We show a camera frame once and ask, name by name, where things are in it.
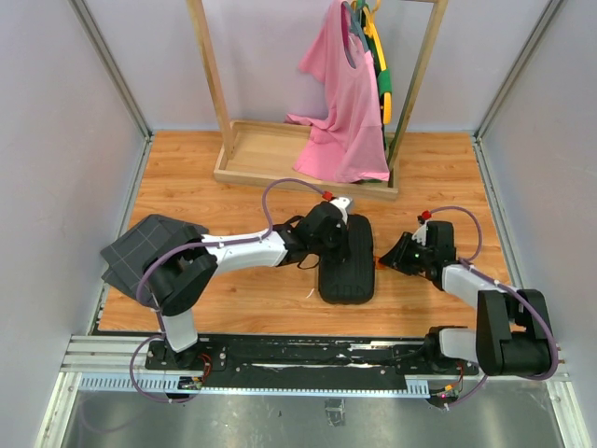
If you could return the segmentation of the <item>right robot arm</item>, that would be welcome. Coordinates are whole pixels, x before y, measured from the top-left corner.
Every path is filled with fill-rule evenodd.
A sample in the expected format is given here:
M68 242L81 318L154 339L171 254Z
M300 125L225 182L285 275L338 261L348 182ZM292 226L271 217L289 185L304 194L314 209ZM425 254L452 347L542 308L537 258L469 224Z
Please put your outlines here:
M404 232L380 264L400 273L422 276L434 287L476 309L476 327L433 327L432 343L422 351L434 373L456 359L477 365L488 376L550 378L559 363L544 295L516 289L492 279L457 254L453 225L421 220L416 232Z

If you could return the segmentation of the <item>black plastic tool case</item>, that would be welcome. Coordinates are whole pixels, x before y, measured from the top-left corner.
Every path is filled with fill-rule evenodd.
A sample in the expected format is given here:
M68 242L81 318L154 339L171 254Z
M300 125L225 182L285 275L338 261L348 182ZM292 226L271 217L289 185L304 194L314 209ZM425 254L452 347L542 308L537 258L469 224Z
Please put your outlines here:
M343 261L321 258L318 292L323 301L336 305L361 305L375 293L376 258L373 231L361 215L348 216L348 256Z

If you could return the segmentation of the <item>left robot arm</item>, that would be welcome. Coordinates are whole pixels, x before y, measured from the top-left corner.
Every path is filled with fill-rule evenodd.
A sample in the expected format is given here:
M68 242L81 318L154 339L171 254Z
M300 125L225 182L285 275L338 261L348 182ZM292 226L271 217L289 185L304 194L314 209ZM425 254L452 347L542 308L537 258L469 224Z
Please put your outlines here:
M263 231L232 236L199 234L186 226L146 262L137 291L148 289L161 318L167 358L193 367L200 347L192 307L213 277L254 267L300 265L309 256L343 262L350 253L348 217L353 200L325 196L306 216Z

